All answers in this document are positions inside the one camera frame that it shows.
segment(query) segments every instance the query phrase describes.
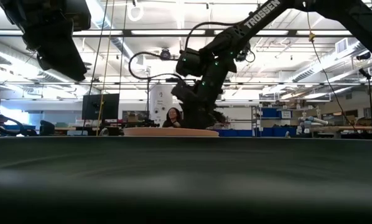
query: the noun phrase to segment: round wooden platform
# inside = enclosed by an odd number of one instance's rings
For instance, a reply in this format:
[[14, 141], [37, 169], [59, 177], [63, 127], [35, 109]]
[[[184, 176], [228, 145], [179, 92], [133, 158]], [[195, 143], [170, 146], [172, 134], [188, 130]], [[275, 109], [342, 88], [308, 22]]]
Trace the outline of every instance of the round wooden platform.
[[216, 131], [185, 128], [125, 128], [125, 136], [219, 137]]

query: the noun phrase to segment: ceiling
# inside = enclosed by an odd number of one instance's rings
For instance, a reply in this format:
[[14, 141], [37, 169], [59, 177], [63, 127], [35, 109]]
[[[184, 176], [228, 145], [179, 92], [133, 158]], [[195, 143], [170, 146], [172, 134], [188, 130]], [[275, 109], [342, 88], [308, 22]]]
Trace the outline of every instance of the ceiling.
[[[137, 21], [130, 19], [129, 14], [137, 17], [140, 13], [140, 8], [134, 8], [132, 1], [99, 1], [87, 0], [93, 4], [99, 4], [99, 7], [90, 7], [93, 19], [96, 20], [97, 15], [102, 16], [104, 13], [105, 4], [107, 7], [107, 19], [112, 22], [112, 29], [191, 29], [200, 22], [205, 21], [220, 21], [220, 22], [236, 22], [242, 21], [248, 17], [250, 11], [255, 11], [258, 3], [265, 1], [259, 0], [160, 0], [160, 1], [136, 1], [138, 7], [143, 8], [143, 15]], [[331, 21], [323, 18], [315, 12], [309, 14], [309, 21], [313, 30], [317, 29], [340, 29], [345, 28], [337, 21]], [[220, 26], [206, 26], [202, 29], [222, 29]], [[269, 24], [266, 29], [308, 29], [307, 13], [295, 9], [288, 9], [283, 12], [276, 20]], [[17, 29], [6, 18], [5, 14], [0, 8], [0, 30]], [[93, 23], [92, 29], [99, 29], [96, 23]], [[127, 61], [121, 61], [122, 53], [120, 50], [110, 42], [107, 37], [74, 37], [76, 47], [84, 62], [91, 63], [90, 70], [86, 74], [87, 81], [91, 77], [99, 78], [103, 81], [106, 74], [107, 82], [119, 82], [120, 76], [122, 82], [141, 82], [130, 76], [127, 70]], [[335, 50], [335, 44], [342, 40], [343, 37], [317, 37], [315, 39], [315, 46], [319, 57]], [[211, 42], [213, 37], [192, 37], [190, 39], [189, 47], [193, 49], [200, 49]], [[26, 45], [23, 43], [21, 37], [5, 37], [0, 36], [0, 43], [6, 45], [17, 53], [22, 53], [28, 57], [35, 57], [32, 53], [26, 50]], [[159, 53], [163, 48], [168, 48], [174, 57], [179, 56], [179, 50], [184, 47], [185, 37], [124, 37], [124, 43], [129, 48], [131, 53], [135, 54], [140, 51], [148, 51]], [[303, 67], [307, 67], [316, 63], [317, 56], [314, 52], [312, 44], [306, 37], [254, 37], [250, 40], [252, 51], [256, 58], [253, 63], [239, 62], [237, 63], [238, 72], [230, 73], [228, 77], [231, 82], [286, 82], [290, 75], [295, 74], [295, 71]], [[353, 61], [352, 59], [340, 60], [331, 67], [326, 68], [330, 77], [343, 74], [353, 70], [356, 66], [363, 66], [371, 63], [371, 61]], [[93, 74], [94, 66], [96, 65], [95, 74]], [[136, 67], [139, 75], [146, 75], [146, 67], [160, 67], [162, 63], [160, 60], [145, 58], [139, 67]], [[175, 68], [174, 63], [167, 63], [165, 65], [166, 71], [173, 72]], [[355, 78], [351, 74], [345, 78]], [[320, 75], [320, 72], [311, 77], [301, 80], [301, 82], [325, 82], [325, 77]], [[257, 89], [267, 88], [268, 86], [258, 86]], [[100, 90], [101, 86], [96, 86], [96, 90]], [[117, 86], [107, 86], [106, 88], [115, 88]], [[231, 86], [235, 90], [239, 90], [238, 94], [248, 94], [244, 88], [240, 86]], [[121, 86], [121, 89], [137, 90], [140, 85]], [[290, 91], [299, 91], [296, 88], [285, 88], [280, 93], [288, 93]]]

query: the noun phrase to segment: woman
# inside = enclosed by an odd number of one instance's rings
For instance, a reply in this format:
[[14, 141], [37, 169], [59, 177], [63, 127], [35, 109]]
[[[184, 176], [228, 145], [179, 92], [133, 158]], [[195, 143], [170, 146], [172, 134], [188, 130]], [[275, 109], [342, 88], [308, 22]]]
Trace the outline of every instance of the woman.
[[181, 128], [182, 118], [177, 108], [171, 108], [167, 113], [167, 120], [164, 121], [163, 128]]

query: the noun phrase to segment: dark hair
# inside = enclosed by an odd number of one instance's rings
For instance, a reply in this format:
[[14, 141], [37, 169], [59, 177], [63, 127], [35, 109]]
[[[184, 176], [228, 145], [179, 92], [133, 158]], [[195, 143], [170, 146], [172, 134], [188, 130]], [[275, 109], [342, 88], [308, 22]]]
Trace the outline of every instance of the dark hair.
[[176, 111], [176, 120], [177, 120], [177, 121], [182, 120], [182, 117], [181, 117], [181, 115], [180, 115], [180, 111], [179, 111], [177, 108], [169, 108], [169, 110], [168, 110], [168, 112], [167, 112], [167, 121], [171, 121], [171, 119], [169, 118], [169, 111], [170, 111], [171, 109], [174, 109], [174, 110]]

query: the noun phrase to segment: white cylindrical tank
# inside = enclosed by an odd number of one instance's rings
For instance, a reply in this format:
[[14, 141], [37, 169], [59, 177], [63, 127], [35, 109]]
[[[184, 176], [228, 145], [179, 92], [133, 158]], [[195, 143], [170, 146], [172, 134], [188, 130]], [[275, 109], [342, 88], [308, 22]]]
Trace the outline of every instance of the white cylindrical tank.
[[156, 84], [150, 90], [150, 119], [156, 124], [166, 120], [167, 112], [172, 107], [172, 85]]

